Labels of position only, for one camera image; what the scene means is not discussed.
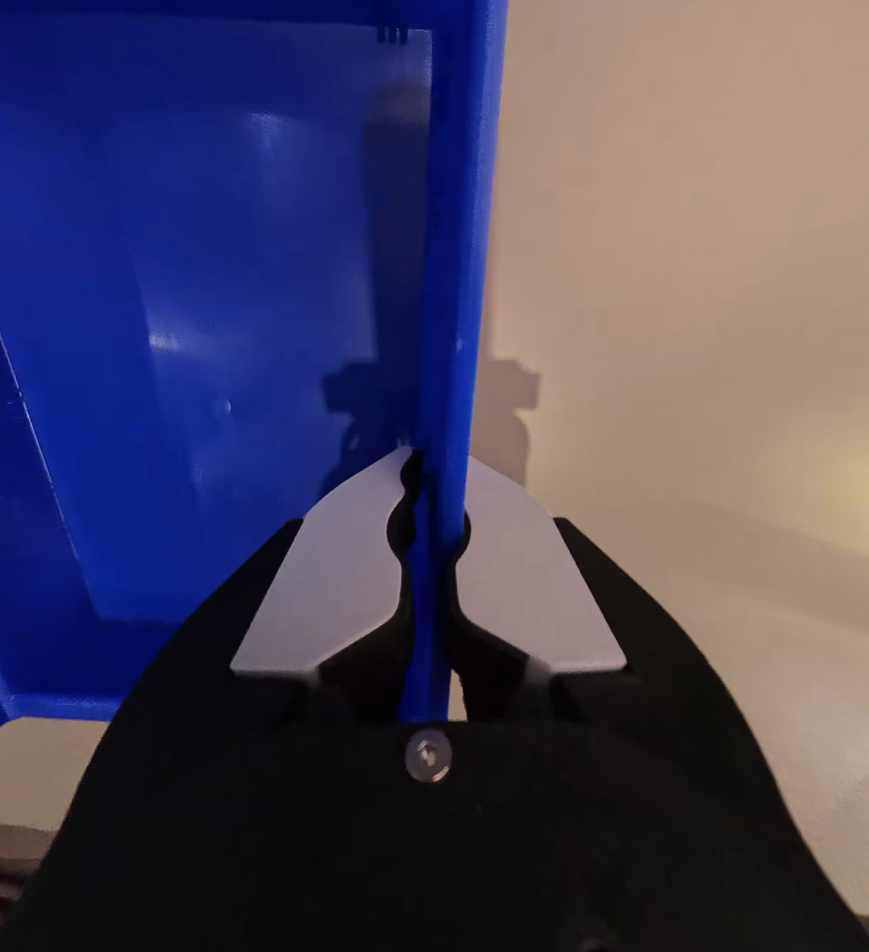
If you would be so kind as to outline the blue plastic bin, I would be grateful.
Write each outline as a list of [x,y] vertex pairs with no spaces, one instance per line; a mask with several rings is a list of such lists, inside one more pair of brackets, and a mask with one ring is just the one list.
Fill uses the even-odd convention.
[[508,2],[0,2],[0,727],[111,720],[285,522],[458,541]]

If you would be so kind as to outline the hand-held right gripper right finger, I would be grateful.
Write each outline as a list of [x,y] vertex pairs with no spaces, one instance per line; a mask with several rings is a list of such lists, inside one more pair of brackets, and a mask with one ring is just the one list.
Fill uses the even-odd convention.
[[517,482],[471,457],[452,565],[452,666],[466,693],[612,675],[627,656],[558,525]]

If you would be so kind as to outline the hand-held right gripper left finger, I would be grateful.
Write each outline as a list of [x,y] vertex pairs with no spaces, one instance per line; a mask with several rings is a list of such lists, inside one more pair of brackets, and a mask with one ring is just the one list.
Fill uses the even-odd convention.
[[407,552],[420,453],[400,446],[304,517],[232,659],[232,672],[370,691],[400,683],[414,649]]

